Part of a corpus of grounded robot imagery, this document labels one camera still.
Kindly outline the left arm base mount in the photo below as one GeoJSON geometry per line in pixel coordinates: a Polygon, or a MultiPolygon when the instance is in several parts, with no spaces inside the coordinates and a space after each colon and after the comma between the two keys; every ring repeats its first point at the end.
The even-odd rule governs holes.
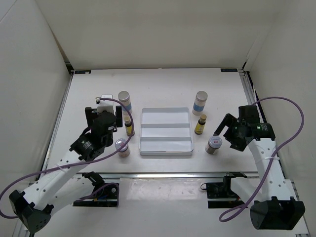
{"type": "Polygon", "coordinates": [[[74,207],[118,207],[119,183],[105,182],[96,172],[83,173],[82,178],[87,178],[94,187],[87,198],[80,198],[73,202],[74,207]]]}

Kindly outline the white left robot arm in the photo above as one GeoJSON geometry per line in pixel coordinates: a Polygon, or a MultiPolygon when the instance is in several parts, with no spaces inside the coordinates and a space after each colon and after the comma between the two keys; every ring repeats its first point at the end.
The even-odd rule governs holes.
{"type": "Polygon", "coordinates": [[[96,172],[83,173],[74,178],[80,170],[93,163],[113,144],[113,133],[123,126],[122,107],[115,112],[85,108],[87,128],[70,146],[65,156],[43,176],[26,189],[14,190],[9,200],[16,218],[26,229],[35,234],[43,229],[52,216],[73,203],[104,199],[117,183],[106,183],[96,172]]]}

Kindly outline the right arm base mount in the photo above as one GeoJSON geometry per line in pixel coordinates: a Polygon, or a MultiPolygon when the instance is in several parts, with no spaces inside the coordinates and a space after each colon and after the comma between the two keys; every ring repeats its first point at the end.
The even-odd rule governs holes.
{"type": "Polygon", "coordinates": [[[206,191],[209,209],[234,208],[243,205],[241,198],[231,190],[233,178],[247,178],[244,173],[229,172],[220,182],[206,182],[200,185],[201,191],[206,191]]]}

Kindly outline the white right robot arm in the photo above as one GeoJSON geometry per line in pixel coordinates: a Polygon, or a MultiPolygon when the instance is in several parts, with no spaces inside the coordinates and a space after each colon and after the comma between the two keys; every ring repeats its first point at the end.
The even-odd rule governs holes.
{"type": "Polygon", "coordinates": [[[257,113],[241,118],[226,114],[214,134],[219,135],[224,127],[224,137],[231,148],[244,151],[248,147],[253,155],[259,175],[259,185],[255,188],[246,178],[233,178],[222,184],[222,193],[227,197],[236,194],[243,205],[231,209],[230,217],[224,216],[220,222],[228,222],[245,209],[250,211],[250,220],[257,230],[292,230],[305,213],[305,206],[292,196],[286,185],[280,163],[277,158],[276,137],[269,123],[261,123],[257,113]]]}

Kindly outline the short spice jar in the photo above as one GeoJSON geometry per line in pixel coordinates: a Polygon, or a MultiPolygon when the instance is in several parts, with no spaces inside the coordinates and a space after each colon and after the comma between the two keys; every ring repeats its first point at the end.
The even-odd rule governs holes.
{"type": "Polygon", "coordinates": [[[121,158],[126,158],[130,155],[130,148],[128,144],[126,144],[126,140],[123,138],[116,140],[115,148],[118,151],[119,157],[121,158]]]}
{"type": "Polygon", "coordinates": [[[205,146],[205,151],[210,155],[214,155],[222,144],[223,141],[220,136],[211,136],[205,146]]]}

